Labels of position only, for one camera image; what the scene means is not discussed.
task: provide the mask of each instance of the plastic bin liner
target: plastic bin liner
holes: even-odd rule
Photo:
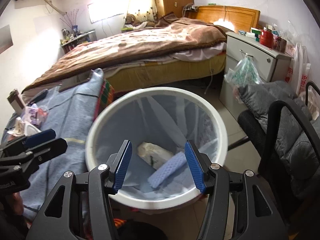
[[[184,151],[187,140],[194,140],[199,151],[215,161],[218,139],[207,113],[195,103],[178,96],[137,97],[110,114],[96,141],[98,163],[105,163],[123,141],[132,142],[132,158],[122,193],[145,200],[174,197],[192,189],[195,184],[188,164],[153,189],[147,179],[156,171],[137,155],[137,147],[149,142],[175,153]]]

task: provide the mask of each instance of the metal screw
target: metal screw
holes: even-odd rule
[[[99,167],[98,167],[98,170],[99,170],[99,171],[104,171],[106,168],[108,168],[108,165],[106,165],[106,164],[100,164]]]
[[[254,175],[253,171],[250,171],[250,170],[247,170],[245,174],[249,177],[252,177]]]
[[[15,171],[18,171],[18,170],[20,170],[20,169],[21,169],[21,166],[16,165],[16,166],[14,166],[14,167],[13,167],[13,169],[14,169]]]
[[[72,176],[72,171],[66,171],[64,174],[63,174],[64,177],[66,178],[69,178]]]
[[[217,164],[217,163],[212,163],[212,164],[210,165],[210,167],[211,167],[211,169],[213,169],[213,170],[218,170],[218,169],[220,168],[220,165]]]

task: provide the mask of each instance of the wall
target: wall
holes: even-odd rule
[[[58,0],[52,0],[59,7]],[[0,135],[13,109],[7,101],[9,93],[22,91],[41,76],[63,55],[60,48],[62,24],[60,14],[46,9],[42,0],[32,2],[11,0],[0,17],[0,28],[10,25],[13,46],[0,54]]]
[[[73,9],[79,9],[77,25],[80,31],[88,31],[95,29],[97,38],[103,39],[114,34],[121,33],[124,15],[116,15],[103,21],[91,23],[88,4],[91,4],[97,0],[60,0],[63,11],[70,12]]]
[[[288,30],[290,21],[307,47],[311,63],[309,79],[320,86],[320,29],[302,0],[194,0],[195,5],[216,3],[260,10],[260,20]]]

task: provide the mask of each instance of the bedside cabinet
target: bedside cabinet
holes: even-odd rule
[[[291,62],[291,57],[266,46],[254,39],[234,32],[227,32],[227,58],[225,73],[234,69],[238,62],[244,58],[245,53],[252,56],[253,62],[263,82],[284,80]],[[244,104],[239,104],[233,96],[232,87],[223,80],[220,101],[237,120],[239,114],[246,110]]]

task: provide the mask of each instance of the wooden headboard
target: wooden headboard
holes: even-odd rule
[[[249,32],[251,27],[257,27],[260,11],[234,6],[208,5],[199,6],[197,12],[191,12],[187,16],[191,19],[210,23],[214,23],[225,17],[226,21],[234,25],[235,32],[239,30]]]

